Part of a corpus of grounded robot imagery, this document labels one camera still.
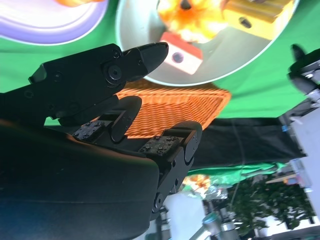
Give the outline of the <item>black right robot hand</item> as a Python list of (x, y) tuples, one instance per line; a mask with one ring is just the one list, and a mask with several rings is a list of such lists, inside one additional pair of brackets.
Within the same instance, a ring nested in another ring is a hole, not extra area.
[(133, 151), (138, 96), (117, 97), (166, 59), (157, 42), (108, 44), (42, 63), (0, 95), (0, 237), (132, 240), (193, 165), (202, 126), (184, 121)]

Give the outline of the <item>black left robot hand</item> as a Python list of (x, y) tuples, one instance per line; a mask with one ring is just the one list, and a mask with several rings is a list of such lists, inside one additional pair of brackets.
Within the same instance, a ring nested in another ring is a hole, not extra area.
[(290, 66), (291, 83), (315, 104), (320, 103), (320, 49), (305, 53), (297, 44), (291, 46), (295, 62)]

